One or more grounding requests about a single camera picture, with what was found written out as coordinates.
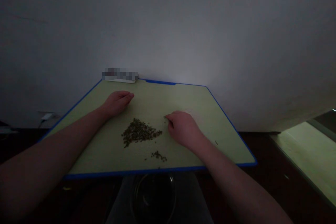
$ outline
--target hand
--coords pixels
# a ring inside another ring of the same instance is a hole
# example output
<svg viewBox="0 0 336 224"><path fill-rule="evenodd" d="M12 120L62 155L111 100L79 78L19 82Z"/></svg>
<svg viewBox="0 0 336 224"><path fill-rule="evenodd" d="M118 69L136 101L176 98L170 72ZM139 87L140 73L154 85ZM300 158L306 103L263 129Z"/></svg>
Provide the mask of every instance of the hand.
<svg viewBox="0 0 336 224"><path fill-rule="evenodd" d="M128 91L116 91L110 94L100 110L109 118L119 115L133 99L134 94Z"/></svg>
<svg viewBox="0 0 336 224"><path fill-rule="evenodd" d="M171 137L188 149L197 147L205 139L205 136L190 114L174 111L172 114L166 115L166 118L169 120L168 131Z"/></svg>

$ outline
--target cutting board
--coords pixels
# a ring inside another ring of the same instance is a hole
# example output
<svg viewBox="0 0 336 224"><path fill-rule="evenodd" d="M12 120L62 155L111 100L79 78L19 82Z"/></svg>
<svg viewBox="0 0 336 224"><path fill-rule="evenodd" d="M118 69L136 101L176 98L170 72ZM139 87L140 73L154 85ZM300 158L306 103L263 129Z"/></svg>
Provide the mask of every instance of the cutting board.
<svg viewBox="0 0 336 224"><path fill-rule="evenodd" d="M238 165L254 165L256 160L231 122L205 86L149 82L136 83L100 81L45 136L54 134L82 116L98 108L114 91L135 94L126 110L109 120L93 137L69 171L70 175L99 176L127 174L150 170L192 170L203 163L188 149L177 144L168 133L164 118L175 110L193 116L204 135ZM131 143L124 148L121 136L128 125L138 118L163 133L151 141ZM159 151L166 162L151 157Z"/></svg>

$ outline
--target white wall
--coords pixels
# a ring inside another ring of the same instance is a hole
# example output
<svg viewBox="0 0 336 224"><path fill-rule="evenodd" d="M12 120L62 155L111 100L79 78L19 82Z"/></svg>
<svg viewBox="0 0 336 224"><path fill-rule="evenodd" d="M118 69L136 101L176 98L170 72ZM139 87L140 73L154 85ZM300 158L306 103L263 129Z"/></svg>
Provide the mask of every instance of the white wall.
<svg viewBox="0 0 336 224"><path fill-rule="evenodd" d="M36 127L127 67L207 85L240 131L282 131L336 106L335 3L0 0L0 120Z"/></svg>

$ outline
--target forearm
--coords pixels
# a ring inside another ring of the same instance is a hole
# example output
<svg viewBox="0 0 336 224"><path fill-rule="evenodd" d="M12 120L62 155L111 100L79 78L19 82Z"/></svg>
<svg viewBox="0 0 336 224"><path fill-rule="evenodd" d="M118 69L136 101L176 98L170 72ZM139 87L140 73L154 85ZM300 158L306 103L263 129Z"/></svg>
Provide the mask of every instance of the forearm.
<svg viewBox="0 0 336 224"><path fill-rule="evenodd" d="M272 196L202 136L191 150L203 161L243 223L292 223Z"/></svg>
<svg viewBox="0 0 336 224"><path fill-rule="evenodd" d="M9 217L33 210L57 185L108 120L100 108L0 166L0 207Z"/></svg>

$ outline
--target pile of seeds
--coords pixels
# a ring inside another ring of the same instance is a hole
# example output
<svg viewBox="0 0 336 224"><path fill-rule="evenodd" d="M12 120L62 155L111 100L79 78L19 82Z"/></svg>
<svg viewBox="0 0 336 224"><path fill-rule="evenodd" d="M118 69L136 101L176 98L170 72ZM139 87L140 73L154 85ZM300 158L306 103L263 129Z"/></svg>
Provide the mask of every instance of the pile of seeds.
<svg viewBox="0 0 336 224"><path fill-rule="evenodd" d="M156 131L155 128L134 118L133 122L131 122L121 136L124 137L124 148L126 148L131 142L137 143L138 141L153 140L153 138L158 137L161 134L162 131Z"/></svg>
<svg viewBox="0 0 336 224"><path fill-rule="evenodd" d="M156 157L156 158L161 158L163 162L167 161L167 158L162 156L159 151L157 150L156 152L152 153L151 158Z"/></svg>

